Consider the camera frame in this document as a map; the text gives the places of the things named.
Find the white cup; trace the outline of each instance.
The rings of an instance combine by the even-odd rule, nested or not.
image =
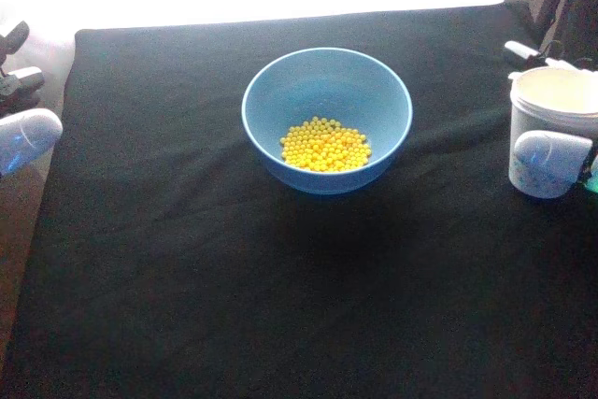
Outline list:
[[[515,154],[515,144],[522,134],[534,130],[598,139],[598,74],[539,67],[509,77],[513,80],[509,179],[537,198],[562,196],[572,182],[524,163]]]

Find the pile of yellow beads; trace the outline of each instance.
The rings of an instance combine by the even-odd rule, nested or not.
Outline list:
[[[292,126],[280,139],[282,159],[293,167],[314,172],[342,172],[367,164],[372,154],[365,135],[343,128],[339,121],[319,119]]]

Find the paper cup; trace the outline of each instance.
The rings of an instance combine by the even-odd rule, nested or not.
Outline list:
[[[598,138],[598,74],[539,67],[512,74],[511,145],[508,177],[536,198],[564,195],[571,182],[524,164],[514,155],[517,139],[532,130]]]

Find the black tablecloth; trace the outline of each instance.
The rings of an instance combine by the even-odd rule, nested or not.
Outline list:
[[[507,178],[513,6],[81,31],[3,397],[591,397],[597,218]],[[267,63],[365,52],[405,152],[321,198],[241,125]]]

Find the blue bowl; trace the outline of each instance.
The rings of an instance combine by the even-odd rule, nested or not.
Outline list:
[[[336,194],[378,178],[405,140],[413,109],[403,81],[380,61],[353,50],[307,49],[262,69],[243,97],[243,126],[268,171],[303,192]],[[284,162],[280,138],[313,116],[335,119],[367,136],[367,165],[310,172]]]

